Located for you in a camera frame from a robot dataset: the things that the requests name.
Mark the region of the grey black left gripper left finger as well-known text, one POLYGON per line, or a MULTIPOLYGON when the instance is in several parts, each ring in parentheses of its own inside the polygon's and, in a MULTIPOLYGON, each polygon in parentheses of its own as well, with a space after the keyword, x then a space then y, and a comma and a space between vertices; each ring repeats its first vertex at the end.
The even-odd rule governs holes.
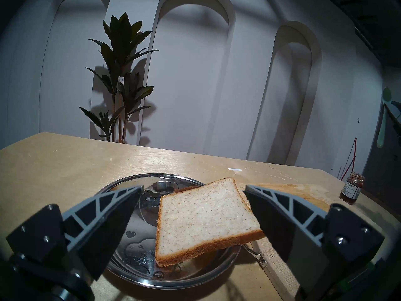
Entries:
POLYGON ((45 205, 6 240, 15 256, 52 272, 83 270, 98 280, 125 234, 143 186, 94 195, 61 213, 45 205))

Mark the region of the grey black left gripper right finger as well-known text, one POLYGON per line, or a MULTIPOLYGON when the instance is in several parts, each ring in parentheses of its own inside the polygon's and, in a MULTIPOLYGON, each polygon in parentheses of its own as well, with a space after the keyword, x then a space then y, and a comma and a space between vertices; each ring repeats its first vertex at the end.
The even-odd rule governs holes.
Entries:
POLYGON ((302 197, 246 185, 260 227, 299 283, 296 301, 351 301, 375 271, 385 237, 346 206, 325 212, 302 197))

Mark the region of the finger of the grey black right gripper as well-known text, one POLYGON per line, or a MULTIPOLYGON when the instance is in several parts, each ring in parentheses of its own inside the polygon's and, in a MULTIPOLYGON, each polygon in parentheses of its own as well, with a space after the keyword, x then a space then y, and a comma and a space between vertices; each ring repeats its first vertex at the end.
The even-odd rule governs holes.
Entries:
POLYGON ((385 101, 386 110, 395 127, 401 127, 401 103, 391 100, 385 101))

